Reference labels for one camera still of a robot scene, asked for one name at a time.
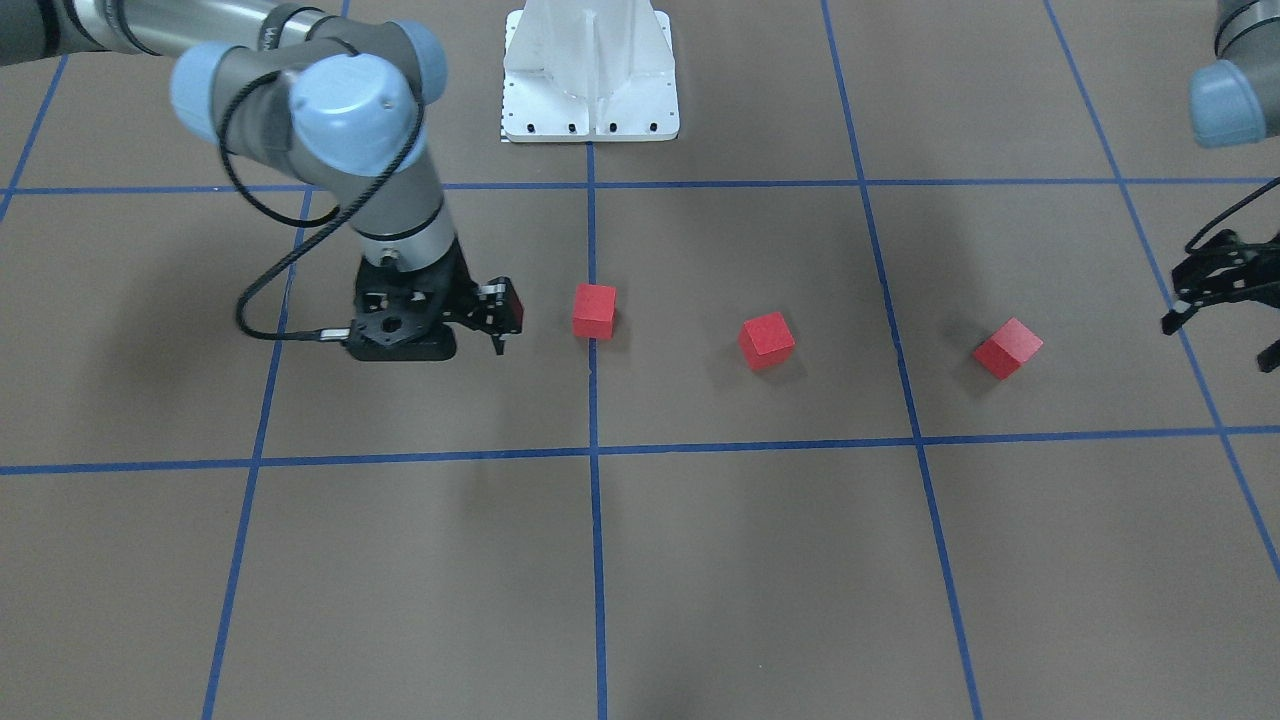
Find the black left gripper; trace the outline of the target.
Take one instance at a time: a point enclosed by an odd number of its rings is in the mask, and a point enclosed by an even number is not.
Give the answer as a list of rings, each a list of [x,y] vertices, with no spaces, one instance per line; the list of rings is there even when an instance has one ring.
[[[1172,304],[1160,322],[1165,336],[1175,334],[1199,311],[1217,304],[1258,302],[1277,306],[1279,237],[1260,243],[1240,240],[1234,231],[1215,234],[1190,251],[1193,263],[1179,263],[1170,273]]]

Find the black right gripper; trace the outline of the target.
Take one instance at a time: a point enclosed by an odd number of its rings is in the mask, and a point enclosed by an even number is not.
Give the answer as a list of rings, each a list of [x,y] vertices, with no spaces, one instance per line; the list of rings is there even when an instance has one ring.
[[[508,283],[515,282],[497,277],[477,286],[458,241],[416,272],[362,260],[346,350],[365,363],[445,361],[457,352],[453,325],[461,325],[486,334],[495,355],[504,356],[509,337],[518,336],[507,332]]]

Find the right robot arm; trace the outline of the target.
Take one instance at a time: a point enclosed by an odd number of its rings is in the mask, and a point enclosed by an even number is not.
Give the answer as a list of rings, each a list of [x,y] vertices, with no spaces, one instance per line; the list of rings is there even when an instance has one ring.
[[[522,331],[513,281],[470,275],[428,151],[425,115],[448,67],[425,26],[284,1],[5,1],[1,15],[6,67],[77,53],[172,58],[178,120],[216,149],[246,202],[308,232],[237,299],[242,334],[433,363],[454,356],[456,325],[486,334],[495,354]],[[349,324],[253,328],[250,302],[344,227],[362,252]]]

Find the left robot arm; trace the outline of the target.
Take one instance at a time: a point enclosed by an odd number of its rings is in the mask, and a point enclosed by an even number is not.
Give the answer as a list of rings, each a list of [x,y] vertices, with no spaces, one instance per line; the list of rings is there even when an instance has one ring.
[[[1189,81],[1190,127],[1203,149],[1260,143],[1279,132],[1279,4],[1220,1],[1215,60]],[[1277,306],[1277,238],[1245,242],[1221,224],[1275,191],[1271,179],[1198,229],[1171,273],[1175,302],[1162,318],[1165,334],[1202,307],[1253,301]]]

